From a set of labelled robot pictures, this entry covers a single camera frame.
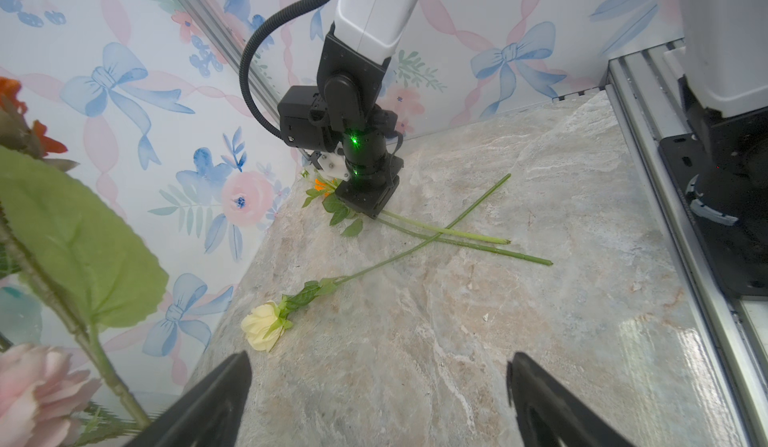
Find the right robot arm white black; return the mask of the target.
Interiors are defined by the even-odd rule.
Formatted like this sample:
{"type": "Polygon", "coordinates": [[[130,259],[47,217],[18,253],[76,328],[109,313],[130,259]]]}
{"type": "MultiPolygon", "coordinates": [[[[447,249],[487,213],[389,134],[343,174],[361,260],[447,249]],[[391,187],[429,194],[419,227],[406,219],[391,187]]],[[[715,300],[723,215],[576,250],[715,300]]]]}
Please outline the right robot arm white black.
{"type": "Polygon", "coordinates": [[[383,79],[418,0],[338,0],[318,67],[331,129],[340,135],[349,173],[338,198],[375,219],[394,194],[401,158],[397,116],[378,106],[383,79]]]}

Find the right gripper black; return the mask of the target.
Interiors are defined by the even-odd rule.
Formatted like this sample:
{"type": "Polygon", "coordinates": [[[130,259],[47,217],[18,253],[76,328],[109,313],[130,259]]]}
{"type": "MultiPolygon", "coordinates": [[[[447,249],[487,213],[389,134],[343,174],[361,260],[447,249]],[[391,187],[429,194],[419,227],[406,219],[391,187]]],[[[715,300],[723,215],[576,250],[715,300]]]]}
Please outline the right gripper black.
{"type": "Polygon", "coordinates": [[[403,159],[395,155],[403,144],[397,121],[395,112],[375,107],[365,121],[348,123],[343,134],[349,178],[335,194],[346,207],[372,219],[391,199],[404,166],[403,159]]]}

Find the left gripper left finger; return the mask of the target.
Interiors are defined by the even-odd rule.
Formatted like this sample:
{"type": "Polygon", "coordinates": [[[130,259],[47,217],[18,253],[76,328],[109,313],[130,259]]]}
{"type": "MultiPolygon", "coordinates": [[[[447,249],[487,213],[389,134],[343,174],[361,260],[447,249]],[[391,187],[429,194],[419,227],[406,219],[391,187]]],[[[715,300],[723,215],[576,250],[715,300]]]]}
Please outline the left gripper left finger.
{"type": "Polygon", "coordinates": [[[230,355],[127,446],[234,446],[251,381],[247,353],[230,355]]]}

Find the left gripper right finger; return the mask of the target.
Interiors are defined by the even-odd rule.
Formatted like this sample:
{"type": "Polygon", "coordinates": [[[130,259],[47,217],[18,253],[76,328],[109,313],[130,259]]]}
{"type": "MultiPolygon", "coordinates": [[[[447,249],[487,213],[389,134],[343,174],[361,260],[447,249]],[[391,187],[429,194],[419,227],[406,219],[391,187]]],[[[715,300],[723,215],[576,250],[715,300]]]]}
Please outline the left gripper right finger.
{"type": "Polygon", "coordinates": [[[506,391],[526,446],[632,445],[524,352],[507,362],[506,391]]]}

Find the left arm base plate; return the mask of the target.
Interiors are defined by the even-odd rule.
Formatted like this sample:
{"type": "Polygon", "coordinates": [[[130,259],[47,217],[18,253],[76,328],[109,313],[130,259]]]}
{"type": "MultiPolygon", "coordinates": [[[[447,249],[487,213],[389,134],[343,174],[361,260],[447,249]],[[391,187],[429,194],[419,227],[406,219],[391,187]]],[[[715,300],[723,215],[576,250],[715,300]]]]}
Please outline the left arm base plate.
{"type": "Polygon", "coordinates": [[[678,81],[688,134],[659,151],[719,289],[767,298],[767,109],[724,117],[678,81]]]}

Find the pink carnation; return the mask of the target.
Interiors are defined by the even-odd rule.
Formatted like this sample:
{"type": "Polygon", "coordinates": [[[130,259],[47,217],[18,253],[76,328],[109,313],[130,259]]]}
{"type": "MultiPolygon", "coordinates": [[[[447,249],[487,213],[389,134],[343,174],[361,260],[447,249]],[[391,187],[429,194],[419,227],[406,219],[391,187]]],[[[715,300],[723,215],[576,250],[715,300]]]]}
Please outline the pink carnation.
{"type": "Polygon", "coordinates": [[[1,444],[69,446],[101,381],[58,348],[21,344],[1,354],[1,444]]]}

